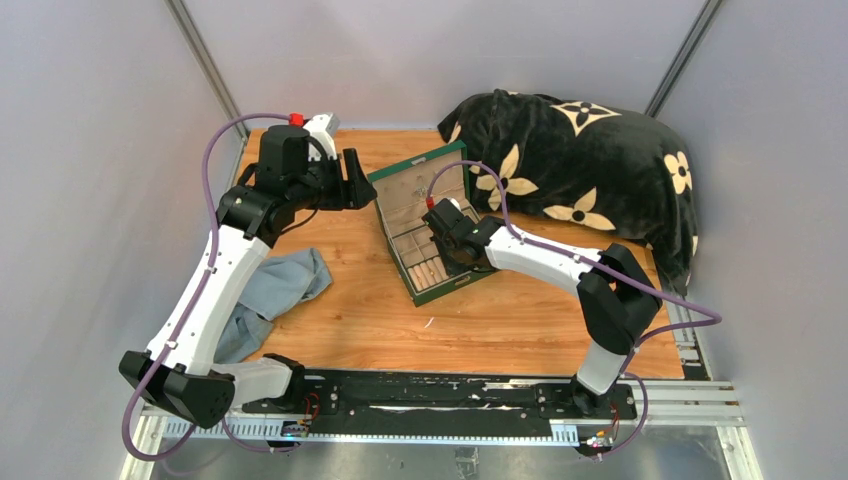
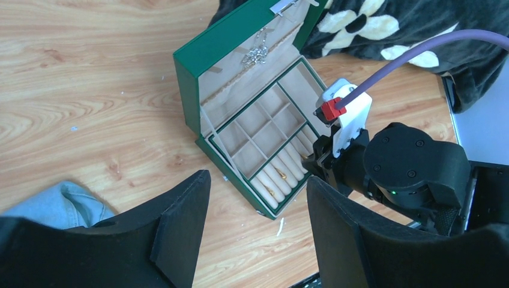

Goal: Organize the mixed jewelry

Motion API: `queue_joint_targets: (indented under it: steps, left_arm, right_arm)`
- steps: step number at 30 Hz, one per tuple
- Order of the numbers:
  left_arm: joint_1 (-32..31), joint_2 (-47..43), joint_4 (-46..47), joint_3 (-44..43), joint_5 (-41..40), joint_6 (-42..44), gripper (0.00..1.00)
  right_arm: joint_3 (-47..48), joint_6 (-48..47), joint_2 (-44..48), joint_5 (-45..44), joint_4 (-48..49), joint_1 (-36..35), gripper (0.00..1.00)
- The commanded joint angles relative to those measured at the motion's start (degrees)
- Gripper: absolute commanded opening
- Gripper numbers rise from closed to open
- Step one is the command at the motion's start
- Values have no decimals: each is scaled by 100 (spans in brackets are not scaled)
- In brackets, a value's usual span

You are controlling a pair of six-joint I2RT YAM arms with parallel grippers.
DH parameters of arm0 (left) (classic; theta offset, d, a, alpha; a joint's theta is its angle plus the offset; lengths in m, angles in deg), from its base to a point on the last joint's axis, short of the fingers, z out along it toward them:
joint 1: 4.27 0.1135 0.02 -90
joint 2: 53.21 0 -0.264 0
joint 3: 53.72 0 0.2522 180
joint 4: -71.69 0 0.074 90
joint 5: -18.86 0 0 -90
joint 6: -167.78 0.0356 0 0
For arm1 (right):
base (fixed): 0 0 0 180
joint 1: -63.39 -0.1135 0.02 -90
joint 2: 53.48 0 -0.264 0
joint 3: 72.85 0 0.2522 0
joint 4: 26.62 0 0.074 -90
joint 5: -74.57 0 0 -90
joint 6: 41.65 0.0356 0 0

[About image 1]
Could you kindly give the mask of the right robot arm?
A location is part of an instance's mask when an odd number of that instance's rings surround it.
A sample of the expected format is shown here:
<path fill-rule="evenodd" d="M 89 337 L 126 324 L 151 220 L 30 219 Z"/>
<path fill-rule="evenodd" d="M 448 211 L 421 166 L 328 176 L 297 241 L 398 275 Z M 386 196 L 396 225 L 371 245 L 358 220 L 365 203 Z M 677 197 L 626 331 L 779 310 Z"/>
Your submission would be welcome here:
<path fill-rule="evenodd" d="M 518 272 L 578 299 L 591 343 L 574 376 L 571 403 L 589 418 L 607 409 L 611 387 L 662 305 L 632 252 L 620 244 L 597 250 L 552 242 L 503 218 L 473 220 L 451 199 L 429 203 L 422 220 L 452 263 Z"/>

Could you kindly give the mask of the green jewelry box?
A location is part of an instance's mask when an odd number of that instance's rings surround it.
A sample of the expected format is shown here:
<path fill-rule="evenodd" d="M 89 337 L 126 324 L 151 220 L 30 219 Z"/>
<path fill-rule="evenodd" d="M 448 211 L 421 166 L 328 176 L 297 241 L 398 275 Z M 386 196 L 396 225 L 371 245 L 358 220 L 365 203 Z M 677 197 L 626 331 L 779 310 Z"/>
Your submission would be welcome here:
<path fill-rule="evenodd" d="M 446 165 L 467 158 L 461 141 L 416 155 L 367 175 L 377 192 L 375 206 L 388 251 L 413 304 L 417 307 L 473 284 L 493 273 L 461 268 L 443 256 L 422 216 L 431 183 L 436 201 L 450 197 L 463 214 L 478 221 L 470 204 L 473 180 L 466 165 L 437 176 Z"/>

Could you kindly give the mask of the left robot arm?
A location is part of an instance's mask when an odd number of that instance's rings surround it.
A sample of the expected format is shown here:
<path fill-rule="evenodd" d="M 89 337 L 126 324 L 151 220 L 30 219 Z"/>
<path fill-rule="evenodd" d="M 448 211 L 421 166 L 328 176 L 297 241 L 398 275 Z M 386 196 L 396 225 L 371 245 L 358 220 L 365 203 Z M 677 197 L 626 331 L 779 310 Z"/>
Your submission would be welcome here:
<path fill-rule="evenodd" d="M 335 149 L 329 114 L 269 127 L 259 159 L 220 199 L 204 255 L 168 320 L 118 370 L 149 404 L 199 428 L 236 406 L 269 400 L 283 413 L 306 400 L 303 366 L 276 354 L 222 364 L 214 353 L 250 277 L 304 209 L 359 210 L 377 196 L 357 152 Z"/>

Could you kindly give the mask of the green jewelry tray insert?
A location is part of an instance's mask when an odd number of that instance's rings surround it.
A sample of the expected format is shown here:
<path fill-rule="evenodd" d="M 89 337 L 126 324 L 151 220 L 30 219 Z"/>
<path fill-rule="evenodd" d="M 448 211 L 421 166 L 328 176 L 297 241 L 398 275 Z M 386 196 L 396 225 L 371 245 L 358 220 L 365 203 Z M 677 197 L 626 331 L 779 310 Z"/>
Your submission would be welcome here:
<path fill-rule="evenodd" d="M 389 210 L 378 205 L 381 228 L 399 276 L 415 306 L 421 306 L 494 273 L 493 270 L 449 273 L 433 233 L 422 220 L 424 202 Z"/>

